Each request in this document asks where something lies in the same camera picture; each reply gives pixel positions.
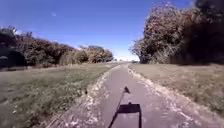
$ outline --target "path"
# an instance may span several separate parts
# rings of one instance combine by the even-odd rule
[[[88,101],[93,105],[74,106],[51,127],[108,128],[116,115],[122,91],[127,87],[130,94],[124,94],[112,128],[221,128],[222,123],[216,120],[218,117],[199,113],[186,105],[183,107],[185,101],[174,102],[134,78],[125,66],[114,69],[101,84],[96,97]],[[212,117],[211,120],[206,121],[204,115]]]

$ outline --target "foliage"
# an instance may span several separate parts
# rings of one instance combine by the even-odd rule
[[[89,46],[87,54],[90,63],[109,62],[113,60],[111,51],[100,46]]]
[[[152,9],[144,38],[135,42],[131,52],[139,56],[141,63],[220,62],[224,58],[222,18],[207,12],[177,9],[169,4]]]
[[[75,62],[78,64],[84,63],[88,61],[88,55],[86,51],[84,50],[79,50],[75,53]]]
[[[16,34],[15,27],[0,29],[0,46],[19,51],[30,66],[50,67],[58,64],[83,63],[88,60],[91,63],[99,63],[113,59],[112,52],[103,47],[89,46],[78,50],[58,42],[35,38],[32,32]]]

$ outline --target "dry grass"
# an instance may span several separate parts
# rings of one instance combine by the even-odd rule
[[[140,65],[130,68],[224,117],[224,66]]]
[[[114,65],[0,73],[0,127],[44,127],[43,121],[64,112],[87,93],[87,85]]]

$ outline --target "shrub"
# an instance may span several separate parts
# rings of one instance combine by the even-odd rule
[[[154,8],[131,52],[141,63],[223,63],[223,17],[203,9]]]
[[[84,63],[88,61],[88,55],[86,51],[84,50],[79,50],[75,53],[75,62],[78,64]]]
[[[68,65],[68,64],[75,64],[75,53],[77,50],[72,50],[66,52],[64,55],[62,55],[59,64],[60,65]]]

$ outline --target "green grass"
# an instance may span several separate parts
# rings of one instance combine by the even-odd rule
[[[64,112],[87,93],[87,85],[115,65],[0,73],[0,127],[44,127],[41,122]]]
[[[224,117],[224,66],[133,64],[130,68]]]

